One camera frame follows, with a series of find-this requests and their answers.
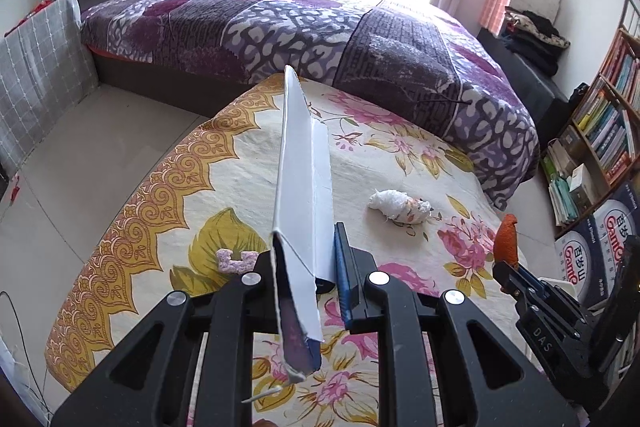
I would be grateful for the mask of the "orange snack wrapper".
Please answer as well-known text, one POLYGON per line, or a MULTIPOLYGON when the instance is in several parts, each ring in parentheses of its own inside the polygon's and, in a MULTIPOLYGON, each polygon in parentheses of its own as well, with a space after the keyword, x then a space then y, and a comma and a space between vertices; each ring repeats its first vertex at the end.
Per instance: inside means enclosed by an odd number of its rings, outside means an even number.
POLYGON ((500 223, 495 236, 495 262, 506 262, 513 269, 518 269, 518 218, 508 213, 500 223))

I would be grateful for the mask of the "blue biscuit box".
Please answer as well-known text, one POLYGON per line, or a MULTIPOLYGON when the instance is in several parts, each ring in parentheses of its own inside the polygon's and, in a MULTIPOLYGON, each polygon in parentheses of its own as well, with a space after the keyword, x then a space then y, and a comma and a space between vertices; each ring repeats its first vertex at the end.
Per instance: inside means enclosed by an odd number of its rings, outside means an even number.
POLYGON ((289 385, 321 365, 317 283, 336 281, 330 140, 294 69, 283 72, 279 169, 270 235, 282 367, 289 385))

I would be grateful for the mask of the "lower blue Ganten water box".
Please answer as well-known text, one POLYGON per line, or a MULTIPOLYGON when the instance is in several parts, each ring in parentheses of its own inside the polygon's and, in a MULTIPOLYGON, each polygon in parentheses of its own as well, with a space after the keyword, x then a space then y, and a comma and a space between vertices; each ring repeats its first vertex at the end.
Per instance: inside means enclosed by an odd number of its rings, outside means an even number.
POLYGON ((593 217, 577 223, 555 241, 554 247, 561 279, 572 285, 583 306, 592 308, 608 299, 611 282, 593 217))

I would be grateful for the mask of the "blue ganten water box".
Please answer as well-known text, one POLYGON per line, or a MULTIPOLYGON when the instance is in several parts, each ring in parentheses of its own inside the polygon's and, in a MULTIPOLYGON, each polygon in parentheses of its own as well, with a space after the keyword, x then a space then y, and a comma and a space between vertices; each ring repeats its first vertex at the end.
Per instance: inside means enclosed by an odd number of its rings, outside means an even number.
POLYGON ((639 196, 630 182, 618 189, 594 213, 598 239, 608 283, 613 284, 615 273, 623 258, 626 238, 639 234, 639 196))
POLYGON ((554 247, 561 279, 572 285, 583 306, 592 308, 608 299, 611 282, 593 217, 577 223, 555 241, 554 247))

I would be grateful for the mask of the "upper blue Ganten water box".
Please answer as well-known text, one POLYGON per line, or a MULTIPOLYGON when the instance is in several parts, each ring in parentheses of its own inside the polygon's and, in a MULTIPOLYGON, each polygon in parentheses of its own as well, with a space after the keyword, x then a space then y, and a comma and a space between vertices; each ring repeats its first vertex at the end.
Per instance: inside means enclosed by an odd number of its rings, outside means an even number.
POLYGON ((630 182, 618 189, 594 213, 598 239, 608 283, 613 284, 615 273, 623 258, 626 238, 639 234, 639 196, 630 182))

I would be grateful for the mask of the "pink crochet piece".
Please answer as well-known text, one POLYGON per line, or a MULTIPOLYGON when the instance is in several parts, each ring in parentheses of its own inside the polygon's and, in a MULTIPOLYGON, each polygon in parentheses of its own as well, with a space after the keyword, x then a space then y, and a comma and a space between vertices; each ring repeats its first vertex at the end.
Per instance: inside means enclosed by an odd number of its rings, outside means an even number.
POLYGON ((257 251, 241 251, 239 257, 235 258, 231 249, 220 248, 216 251, 218 271, 229 275, 243 275, 252 272, 258 256, 257 251))

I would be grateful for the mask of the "wooden bookshelf with books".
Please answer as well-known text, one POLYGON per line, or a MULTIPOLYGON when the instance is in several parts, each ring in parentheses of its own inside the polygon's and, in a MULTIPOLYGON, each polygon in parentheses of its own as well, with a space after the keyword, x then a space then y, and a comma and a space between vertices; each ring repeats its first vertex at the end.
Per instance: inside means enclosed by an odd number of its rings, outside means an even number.
POLYGON ((639 170, 639 8, 625 0, 596 77, 541 156, 554 235, 562 236, 639 170))

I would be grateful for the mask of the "crumpled floral white tissue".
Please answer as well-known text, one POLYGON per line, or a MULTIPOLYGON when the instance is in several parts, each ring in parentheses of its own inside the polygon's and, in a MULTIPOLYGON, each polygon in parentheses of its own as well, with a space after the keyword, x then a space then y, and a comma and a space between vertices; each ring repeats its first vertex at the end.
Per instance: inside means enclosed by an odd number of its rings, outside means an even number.
POLYGON ((433 212, 433 207, 427 200, 396 190, 376 191, 370 196, 368 207, 378 210, 386 220, 401 225, 420 225, 433 212))

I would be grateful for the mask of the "floral cream tablecloth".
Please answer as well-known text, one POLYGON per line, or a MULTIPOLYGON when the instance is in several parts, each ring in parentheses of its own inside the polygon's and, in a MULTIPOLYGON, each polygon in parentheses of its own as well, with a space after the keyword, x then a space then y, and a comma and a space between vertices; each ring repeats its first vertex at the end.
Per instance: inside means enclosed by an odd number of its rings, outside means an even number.
MULTIPOLYGON (((303 83, 310 113, 330 139, 333 209, 349 243, 414 291, 457 289, 514 343, 512 299, 491 274, 500 225, 472 162, 415 124, 356 96, 303 83), (376 191, 427 200, 420 225, 368 207, 376 191)), ((160 298, 216 291, 227 275, 216 251, 269 247, 282 128, 283 81, 273 76, 188 134, 138 186, 94 248, 58 312, 47 367, 76 388, 160 298)), ((253 413, 279 426, 373 426, 378 421, 378 340, 346 332, 335 295, 319 300, 322 365, 287 386, 279 338, 254 346, 253 413)))

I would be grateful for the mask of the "pile of dark clothes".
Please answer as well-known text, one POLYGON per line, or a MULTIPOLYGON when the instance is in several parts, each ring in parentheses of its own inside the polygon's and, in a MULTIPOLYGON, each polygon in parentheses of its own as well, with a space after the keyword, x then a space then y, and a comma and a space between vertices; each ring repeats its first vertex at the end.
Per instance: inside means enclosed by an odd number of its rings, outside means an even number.
POLYGON ((558 72, 560 58, 570 47, 548 18, 513 8, 504 9, 500 40, 548 77, 558 72))

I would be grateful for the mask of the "grey checked cushion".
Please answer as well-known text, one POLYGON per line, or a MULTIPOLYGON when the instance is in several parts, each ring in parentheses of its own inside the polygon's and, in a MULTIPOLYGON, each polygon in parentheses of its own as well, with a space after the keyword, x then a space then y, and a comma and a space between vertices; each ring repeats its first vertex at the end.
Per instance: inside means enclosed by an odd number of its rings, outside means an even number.
POLYGON ((58 120, 98 85, 78 0, 55 0, 1 39, 1 167, 14 176, 58 120))

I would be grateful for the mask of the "purple patterned bed blanket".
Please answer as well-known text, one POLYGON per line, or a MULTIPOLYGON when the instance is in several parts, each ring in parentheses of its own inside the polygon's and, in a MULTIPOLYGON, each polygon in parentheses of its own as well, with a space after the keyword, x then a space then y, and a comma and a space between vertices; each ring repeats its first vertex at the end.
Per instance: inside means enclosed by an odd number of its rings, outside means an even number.
POLYGON ((253 86, 285 67, 457 147, 498 208, 535 173, 532 116, 454 17, 394 0, 104 0, 81 17, 116 60, 253 86))

